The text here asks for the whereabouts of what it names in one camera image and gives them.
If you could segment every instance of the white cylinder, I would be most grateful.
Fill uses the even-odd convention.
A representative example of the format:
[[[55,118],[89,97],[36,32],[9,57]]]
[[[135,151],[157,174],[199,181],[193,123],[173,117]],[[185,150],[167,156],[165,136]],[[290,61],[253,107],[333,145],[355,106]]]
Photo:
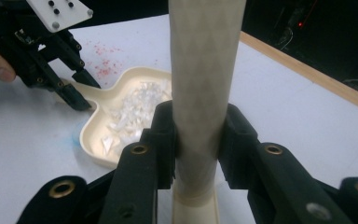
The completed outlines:
[[[210,200],[245,0],[170,0],[175,197]]]

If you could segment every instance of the shredded white paper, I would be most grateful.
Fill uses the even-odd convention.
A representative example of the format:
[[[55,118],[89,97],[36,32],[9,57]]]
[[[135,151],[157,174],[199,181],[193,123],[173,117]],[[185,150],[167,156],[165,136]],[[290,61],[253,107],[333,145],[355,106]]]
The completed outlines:
[[[111,109],[112,121],[107,124],[110,134],[102,138],[104,156],[112,148],[120,156],[126,145],[139,141],[142,130],[151,126],[156,106],[172,98],[168,85],[168,80],[140,82],[123,98],[121,108]]]

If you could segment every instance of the table surface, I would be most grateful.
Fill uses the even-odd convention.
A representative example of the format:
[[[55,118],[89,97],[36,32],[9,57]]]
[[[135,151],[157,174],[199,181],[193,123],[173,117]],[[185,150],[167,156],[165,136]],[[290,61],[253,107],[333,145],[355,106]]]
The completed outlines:
[[[72,33],[83,46],[86,68],[103,88],[134,66],[171,71],[168,16]],[[358,176],[358,94],[248,35],[241,40],[229,101],[250,120],[259,140],[289,148],[313,177],[333,187]],[[59,62],[51,66],[61,77],[71,75]],[[0,223],[15,223],[53,178],[79,175],[90,182],[110,171],[78,142],[91,113],[59,104],[51,93],[28,89],[18,78],[0,82]],[[230,190],[220,168],[215,182],[221,223],[254,223],[246,191]],[[170,223],[171,191],[158,193],[158,223]]]

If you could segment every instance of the beige tray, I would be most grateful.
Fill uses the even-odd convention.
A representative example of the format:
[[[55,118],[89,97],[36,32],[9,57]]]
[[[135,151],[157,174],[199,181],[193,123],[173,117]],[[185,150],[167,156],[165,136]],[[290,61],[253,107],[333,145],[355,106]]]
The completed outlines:
[[[93,160],[101,165],[116,168],[119,156],[116,153],[103,154],[102,138],[110,134],[107,124],[111,120],[109,110],[120,108],[122,99],[129,91],[141,85],[141,82],[160,82],[168,80],[167,91],[171,92],[171,74],[146,67],[135,67],[125,71],[115,86],[107,90],[92,88],[79,83],[73,83],[78,91],[95,109],[80,133],[80,145]]]

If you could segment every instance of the white table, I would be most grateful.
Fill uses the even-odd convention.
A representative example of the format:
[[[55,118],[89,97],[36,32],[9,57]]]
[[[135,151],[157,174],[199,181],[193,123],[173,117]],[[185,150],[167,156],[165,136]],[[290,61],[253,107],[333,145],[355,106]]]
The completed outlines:
[[[74,30],[86,68],[103,88],[133,66],[171,70],[168,16]],[[59,63],[52,66],[69,77]],[[262,142],[276,142],[313,177],[338,187],[358,176],[358,106],[240,43],[230,102]],[[77,137],[90,112],[56,103],[20,80],[0,82],[0,224],[15,223],[49,180],[79,175],[88,182],[109,172],[91,161]],[[243,190],[230,190],[218,169],[221,223],[254,223]],[[171,192],[158,196],[158,223],[170,223]]]

